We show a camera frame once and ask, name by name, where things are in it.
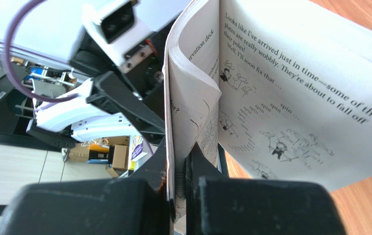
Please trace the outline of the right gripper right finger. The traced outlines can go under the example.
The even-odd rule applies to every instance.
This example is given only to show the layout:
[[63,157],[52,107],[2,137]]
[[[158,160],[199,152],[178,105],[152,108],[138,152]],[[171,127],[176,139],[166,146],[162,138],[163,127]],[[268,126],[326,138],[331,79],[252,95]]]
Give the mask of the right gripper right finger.
[[195,144],[185,160],[189,235],[344,235],[333,199],[311,182],[231,179]]

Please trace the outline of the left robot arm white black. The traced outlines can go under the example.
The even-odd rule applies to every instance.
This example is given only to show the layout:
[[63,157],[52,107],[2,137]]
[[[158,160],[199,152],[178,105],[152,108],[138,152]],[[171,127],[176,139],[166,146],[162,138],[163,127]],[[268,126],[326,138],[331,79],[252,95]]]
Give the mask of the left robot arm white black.
[[136,36],[120,66],[83,30],[70,63],[89,78],[72,90],[76,98],[40,104],[27,133],[56,147],[129,135],[159,145],[165,137],[162,57],[171,27]]

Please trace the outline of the orange 78-Storey Treehouse book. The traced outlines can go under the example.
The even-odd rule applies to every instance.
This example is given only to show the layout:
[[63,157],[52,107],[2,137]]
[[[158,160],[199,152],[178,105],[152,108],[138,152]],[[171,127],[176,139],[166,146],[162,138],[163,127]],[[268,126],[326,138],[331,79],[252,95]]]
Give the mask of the orange 78-Storey Treehouse book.
[[184,160],[221,145],[253,178],[334,191],[372,176],[372,31],[308,0],[194,0],[166,41],[175,221]]

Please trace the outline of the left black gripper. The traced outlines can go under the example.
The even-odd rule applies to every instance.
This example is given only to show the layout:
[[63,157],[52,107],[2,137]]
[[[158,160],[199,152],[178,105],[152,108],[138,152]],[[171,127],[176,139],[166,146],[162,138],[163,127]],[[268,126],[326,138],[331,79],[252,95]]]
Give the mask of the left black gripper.
[[86,102],[109,114],[122,113],[133,127],[151,144],[159,145],[165,137],[164,77],[162,74],[164,46],[173,22],[129,51],[139,52],[143,45],[151,55],[128,73],[117,66],[82,31],[82,40],[70,59],[70,65],[93,78],[92,92]]

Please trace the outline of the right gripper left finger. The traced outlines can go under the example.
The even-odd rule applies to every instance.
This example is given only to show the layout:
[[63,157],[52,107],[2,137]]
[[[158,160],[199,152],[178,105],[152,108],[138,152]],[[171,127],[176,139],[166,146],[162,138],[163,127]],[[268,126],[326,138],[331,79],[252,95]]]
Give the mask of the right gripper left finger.
[[5,207],[0,235],[167,235],[166,142],[126,178],[30,184]]

